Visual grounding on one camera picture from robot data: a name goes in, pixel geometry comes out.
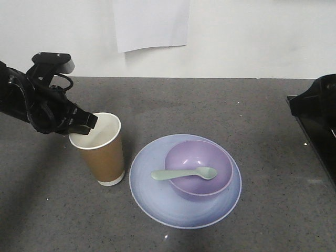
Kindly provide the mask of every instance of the bowl rim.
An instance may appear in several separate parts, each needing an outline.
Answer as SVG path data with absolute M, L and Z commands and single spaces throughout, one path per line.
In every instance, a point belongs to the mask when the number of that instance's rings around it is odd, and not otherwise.
M 231 169 L 230 169 L 230 172 L 231 172 L 231 174 L 230 174 L 230 179 L 228 180 L 228 182 L 227 182 L 221 189 L 219 189 L 219 190 L 217 190 L 217 191 L 214 191 L 214 192 L 212 192 L 212 193 L 203 193 L 203 194 L 188 192 L 188 191 L 186 191 L 186 190 L 180 188 L 179 186 L 177 186 L 172 180 L 169 180 L 169 182 L 170 182 L 176 189 L 178 189 L 179 191 L 181 191 L 181 192 L 183 192 L 183 193 L 185 193 L 185 194 L 187 194 L 187 195 L 200 196 L 200 197 L 203 197 L 203 196 L 212 196 L 212 195 L 215 195 L 215 194 L 220 193 L 220 192 L 223 191 L 225 188 L 227 188 L 227 187 L 229 186 L 229 184 L 231 183 L 232 178 L 233 178 L 233 168 L 234 168 L 234 164 L 233 164 L 233 162 L 232 162 L 232 160 L 231 160 L 231 158 L 230 158 L 229 153 L 228 153 L 223 147 L 221 147 L 221 146 L 218 145 L 218 144 L 210 143 L 210 142 L 207 142 L 207 141 L 204 141 L 204 140 L 186 140 L 186 141 L 183 141 L 183 142 L 181 142 L 181 143 L 178 143 L 178 144 L 174 145 L 173 147 L 171 147 L 170 150 L 167 152 L 167 154 L 166 154 L 165 157 L 164 157 L 164 168 L 165 168 L 165 170 L 167 170 L 167 169 L 166 169 L 166 159 L 167 159 L 167 156 L 168 156 L 168 154 L 170 153 L 170 151 L 171 151 L 172 149 L 174 149 L 176 146 L 178 146 L 178 145 L 180 145 L 180 144 L 183 144 L 183 143 L 185 143 L 185 142 L 204 142 L 204 143 L 206 143 L 206 144 L 211 144 L 212 146 L 214 146 L 214 147 L 216 147 L 217 149 L 221 150 L 221 151 L 225 154 L 225 156 L 227 157 L 227 159 L 230 161 L 230 168 L 231 168 Z

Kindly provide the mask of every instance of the paper sheet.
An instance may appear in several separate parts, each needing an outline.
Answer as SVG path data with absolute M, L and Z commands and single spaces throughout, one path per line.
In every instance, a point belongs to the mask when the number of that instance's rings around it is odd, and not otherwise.
M 118 52 L 187 43 L 190 0 L 113 0 Z

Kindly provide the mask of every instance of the black object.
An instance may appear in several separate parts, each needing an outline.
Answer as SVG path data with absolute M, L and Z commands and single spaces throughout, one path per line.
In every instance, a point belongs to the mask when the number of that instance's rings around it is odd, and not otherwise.
M 318 78 L 303 94 L 288 96 L 288 101 L 336 186 L 336 74 Z
M 32 61 L 34 65 L 25 74 L 0 61 L 0 111 L 30 123 L 40 133 L 88 134 L 98 118 L 65 95 L 74 85 L 63 75 L 75 68 L 71 56 L 40 52 Z M 55 75 L 67 79 L 69 86 L 51 86 Z

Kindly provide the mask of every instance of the plastic spoon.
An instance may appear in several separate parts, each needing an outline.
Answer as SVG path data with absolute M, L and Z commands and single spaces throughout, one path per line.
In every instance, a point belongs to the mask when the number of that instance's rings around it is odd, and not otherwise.
M 194 170 L 158 170 L 152 171 L 151 176 L 155 180 L 170 180 L 176 177 L 197 175 L 205 180 L 211 180 L 217 176 L 217 170 L 211 167 L 197 167 Z

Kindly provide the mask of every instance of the blue plate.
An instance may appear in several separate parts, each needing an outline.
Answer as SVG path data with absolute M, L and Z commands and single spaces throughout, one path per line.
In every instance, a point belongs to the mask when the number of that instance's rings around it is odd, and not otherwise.
M 234 209 L 242 191 L 242 178 L 236 162 L 229 155 L 234 164 L 232 181 L 214 199 L 203 202 L 188 201 L 176 194 L 169 181 L 154 180 L 151 172 L 164 170 L 167 152 L 176 144 L 186 140 L 214 143 L 200 136 L 188 134 L 168 135 L 156 139 L 146 145 L 135 157 L 131 165 L 129 181 L 136 203 L 152 219 L 170 227 L 197 229 L 221 221 Z

